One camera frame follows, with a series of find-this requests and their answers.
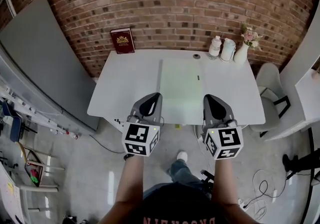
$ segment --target brick wall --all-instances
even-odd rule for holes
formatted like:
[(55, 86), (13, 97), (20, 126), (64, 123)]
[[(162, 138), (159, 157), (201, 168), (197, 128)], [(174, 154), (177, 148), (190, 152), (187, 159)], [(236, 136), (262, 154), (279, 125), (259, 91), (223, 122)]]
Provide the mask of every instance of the brick wall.
[[(12, 0), (19, 12), (32, 0)], [(137, 49), (208, 50), (215, 35), (241, 41), (241, 23), (263, 35), (249, 61), (281, 66), (306, 33), (315, 0), (48, 0), (62, 31), (91, 76), (113, 45), (109, 31), (131, 27)], [(8, 20), (0, 8), (0, 26)]]

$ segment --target pink flower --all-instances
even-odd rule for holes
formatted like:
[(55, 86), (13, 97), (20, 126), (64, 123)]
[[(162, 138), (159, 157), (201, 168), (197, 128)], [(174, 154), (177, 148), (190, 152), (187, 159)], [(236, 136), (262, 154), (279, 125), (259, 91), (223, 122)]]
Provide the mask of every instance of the pink flower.
[(252, 35), (249, 35), (249, 34), (246, 34), (245, 36), (244, 36), (244, 40), (245, 41), (252, 41), (253, 40), (253, 36)]

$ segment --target person's arm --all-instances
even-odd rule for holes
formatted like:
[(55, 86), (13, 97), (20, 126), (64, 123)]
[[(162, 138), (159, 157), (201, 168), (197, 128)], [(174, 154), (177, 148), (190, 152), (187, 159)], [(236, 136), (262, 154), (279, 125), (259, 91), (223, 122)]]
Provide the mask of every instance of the person's arm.
[(116, 201), (111, 210), (98, 224), (122, 223), (143, 200), (143, 156), (133, 156), (126, 160), (122, 171)]
[(214, 188), (212, 200), (218, 203), (224, 210), (225, 218), (233, 224), (257, 223), (246, 214), (238, 205), (238, 193), (236, 180), (233, 175), (232, 162), (230, 159), (215, 162)]

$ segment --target white chair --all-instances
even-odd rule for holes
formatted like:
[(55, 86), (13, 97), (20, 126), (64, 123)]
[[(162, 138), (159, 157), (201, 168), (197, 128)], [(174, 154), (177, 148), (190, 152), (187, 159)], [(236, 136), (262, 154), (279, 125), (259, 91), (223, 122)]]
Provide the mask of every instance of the white chair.
[[(280, 124), (280, 118), (290, 107), (290, 101), (282, 89), (279, 70), (274, 64), (263, 64), (255, 81), (260, 92), (266, 121), (264, 124), (250, 125), (250, 128), (253, 131), (260, 132), (260, 137), (263, 137), (269, 130)], [(286, 102), (286, 105), (278, 113), (276, 106), (282, 102)]]

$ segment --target white table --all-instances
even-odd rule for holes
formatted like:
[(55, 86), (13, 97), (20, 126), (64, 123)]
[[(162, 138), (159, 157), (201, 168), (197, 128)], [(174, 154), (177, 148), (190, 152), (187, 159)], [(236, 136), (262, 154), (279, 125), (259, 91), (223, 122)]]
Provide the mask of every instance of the white table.
[(4, 166), (0, 163), (0, 192), (3, 205), (15, 224), (19, 224), (16, 217), (25, 222), (20, 199), (20, 189), (15, 185)]
[[(194, 54), (201, 58), (194, 59)], [(111, 51), (94, 89), (88, 114), (103, 117), (121, 130), (122, 125), (117, 125), (114, 119), (125, 121), (137, 100), (160, 91), (161, 62), (189, 59), (200, 65), (202, 100), (206, 94), (224, 100), (231, 106), (239, 125), (265, 123), (258, 87), (248, 61), (238, 66), (235, 62), (210, 60), (207, 54), (185, 50), (136, 50), (134, 54), (118, 55)], [(161, 114), (165, 123), (201, 125), (202, 100), (188, 113), (182, 106), (172, 108), (163, 103)]]

